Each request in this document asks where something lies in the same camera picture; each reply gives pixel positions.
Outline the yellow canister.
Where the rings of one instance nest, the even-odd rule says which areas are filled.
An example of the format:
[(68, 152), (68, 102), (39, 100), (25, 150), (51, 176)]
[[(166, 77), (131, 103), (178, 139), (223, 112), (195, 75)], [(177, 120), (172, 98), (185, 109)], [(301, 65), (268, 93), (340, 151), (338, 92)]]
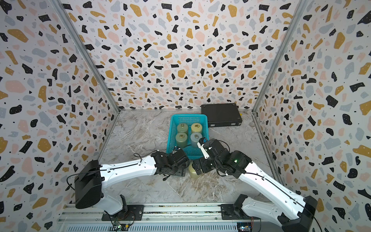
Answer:
[(198, 179), (200, 176), (197, 174), (196, 170), (193, 168), (192, 163), (188, 167), (188, 172), (191, 178)]
[(202, 133), (203, 132), (203, 126), (200, 123), (193, 123), (191, 125), (191, 133)]

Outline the green canister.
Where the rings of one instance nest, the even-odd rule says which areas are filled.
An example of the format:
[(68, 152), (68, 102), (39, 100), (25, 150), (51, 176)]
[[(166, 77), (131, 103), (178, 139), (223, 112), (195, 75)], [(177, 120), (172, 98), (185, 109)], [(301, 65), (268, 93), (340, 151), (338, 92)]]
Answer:
[(186, 123), (180, 123), (177, 125), (177, 132), (178, 133), (186, 133), (188, 134), (188, 125)]
[(175, 137), (175, 141), (177, 147), (184, 148), (188, 143), (188, 135), (185, 132), (179, 132)]

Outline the blue-grey canister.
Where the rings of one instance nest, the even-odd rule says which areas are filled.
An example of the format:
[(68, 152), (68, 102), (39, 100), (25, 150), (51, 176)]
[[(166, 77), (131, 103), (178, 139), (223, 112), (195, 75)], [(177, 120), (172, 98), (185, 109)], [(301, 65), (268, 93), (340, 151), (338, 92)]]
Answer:
[(198, 142), (203, 137), (203, 135), (199, 132), (194, 132), (190, 136), (191, 146), (193, 148), (198, 148)]

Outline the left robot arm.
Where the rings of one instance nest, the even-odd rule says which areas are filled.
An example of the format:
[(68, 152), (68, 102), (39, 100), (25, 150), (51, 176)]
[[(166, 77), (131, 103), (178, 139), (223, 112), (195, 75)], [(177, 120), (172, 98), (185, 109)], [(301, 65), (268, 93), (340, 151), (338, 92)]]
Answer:
[(69, 187), (75, 192), (75, 208), (97, 207), (109, 215), (127, 212), (126, 200), (122, 195), (112, 195), (109, 187), (120, 182), (146, 176), (183, 176), (190, 159), (183, 150), (167, 154), (159, 150), (128, 162), (100, 164), (90, 161), (84, 169), (67, 177)]

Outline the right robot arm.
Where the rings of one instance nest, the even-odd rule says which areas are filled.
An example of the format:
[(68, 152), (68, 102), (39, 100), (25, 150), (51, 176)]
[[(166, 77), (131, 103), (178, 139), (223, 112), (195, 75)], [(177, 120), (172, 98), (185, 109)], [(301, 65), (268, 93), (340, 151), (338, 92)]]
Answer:
[(234, 177), (258, 190), (268, 202), (241, 194), (233, 204), (230, 217), (256, 217), (276, 224), (285, 232), (308, 232), (316, 221), (317, 200), (303, 197), (287, 189), (266, 174), (250, 157), (240, 151), (231, 152), (219, 140), (201, 138), (197, 142), (203, 157), (192, 163), (197, 175), (212, 170), (221, 177)]

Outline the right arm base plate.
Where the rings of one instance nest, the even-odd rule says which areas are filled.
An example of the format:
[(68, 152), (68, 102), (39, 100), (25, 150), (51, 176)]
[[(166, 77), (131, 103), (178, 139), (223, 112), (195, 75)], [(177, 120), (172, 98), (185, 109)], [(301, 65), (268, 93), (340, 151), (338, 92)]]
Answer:
[(250, 220), (252, 218), (233, 204), (221, 204), (220, 210), (223, 220)]

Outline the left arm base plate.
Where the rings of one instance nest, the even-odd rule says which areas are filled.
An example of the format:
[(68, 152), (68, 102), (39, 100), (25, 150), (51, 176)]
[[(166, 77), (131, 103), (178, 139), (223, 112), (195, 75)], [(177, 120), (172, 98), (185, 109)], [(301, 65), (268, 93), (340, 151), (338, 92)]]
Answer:
[(127, 205), (126, 210), (121, 210), (114, 215), (104, 213), (102, 221), (140, 221), (144, 213), (144, 205)]

